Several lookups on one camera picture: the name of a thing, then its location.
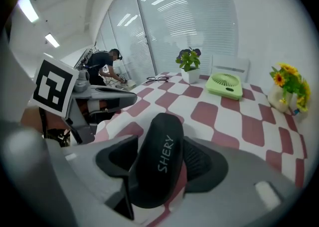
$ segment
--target green fan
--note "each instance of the green fan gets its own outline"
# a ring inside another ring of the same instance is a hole
[[[239,100],[243,96],[240,78],[235,75],[216,73],[210,76],[206,88],[211,94],[216,94]]]

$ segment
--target red and white tablecloth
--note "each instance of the red and white tablecloth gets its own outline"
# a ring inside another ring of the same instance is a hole
[[[94,142],[134,134],[142,143],[152,119],[158,113],[169,113],[180,119],[185,136],[254,153],[302,187],[307,152],[291,110],[280,113],[272,108],[258,86],[243,83],[243,98],[234,101],[208,93],[209,76],[201,75],[199,82],[189,85],[180,73],[158,76],[162,75],[169,82],[134,88],[137,102],[100,123]]]

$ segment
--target potted plant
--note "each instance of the potted plant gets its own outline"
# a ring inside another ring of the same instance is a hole
[[[306,112],[307,102],[310,98],[310,87],[301,77],[298,70],[285,63],[278,63],[280,70],[273,68],[270,76],[275,84],[268,95],[270,105],[280,112],[285,112],[291,102],[293,94],[297,94],[297,112]]]
[[[193,84],[199,79],[199,68],[200,60],[198,59],[201,52],[198,48],[196,49],[184,49],[179,52],[176,58],[176,63],[180,64],[181,76],[183,80],[188,84]]]

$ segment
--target white vase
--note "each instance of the white vase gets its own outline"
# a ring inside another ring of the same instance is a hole
[[[183,77],[183,80],[188,84],[193,84],[198,81],[200,71],[199,69],[193,69],[190,71],[184,71],[184,69],[181,70],[181,76]]]
[[[286,92],[285,99],[287,103],[284,104],[280,102],[280,100],[283,98],[283,93],[284,93],[284,90],[280,86],[273,85],[267,97],[270,105],[280,112],[287,111],[290,105],[290,101],[293,97],[293,94]]]

